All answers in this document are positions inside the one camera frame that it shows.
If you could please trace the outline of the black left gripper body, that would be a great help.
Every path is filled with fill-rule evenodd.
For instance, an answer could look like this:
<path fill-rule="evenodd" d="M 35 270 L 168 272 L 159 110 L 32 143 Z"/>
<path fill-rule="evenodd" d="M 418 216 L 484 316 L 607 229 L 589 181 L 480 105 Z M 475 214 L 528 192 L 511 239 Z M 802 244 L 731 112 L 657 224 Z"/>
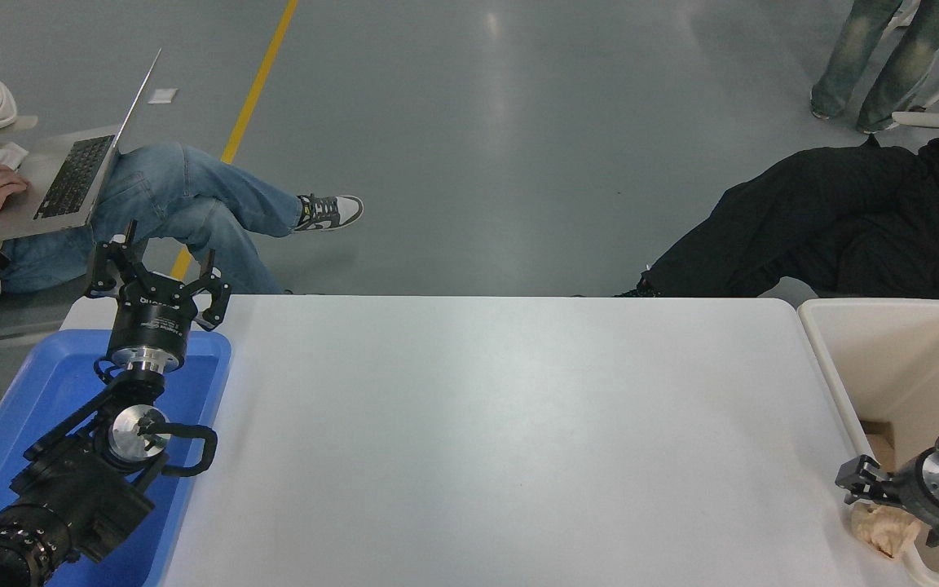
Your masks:
<path fill-rule="evenodd" d="M 152 348 L 185 353 L 196 312 L 186 286 L 164 276 L 150 276 L 121 286 L 108 352 Z"/>

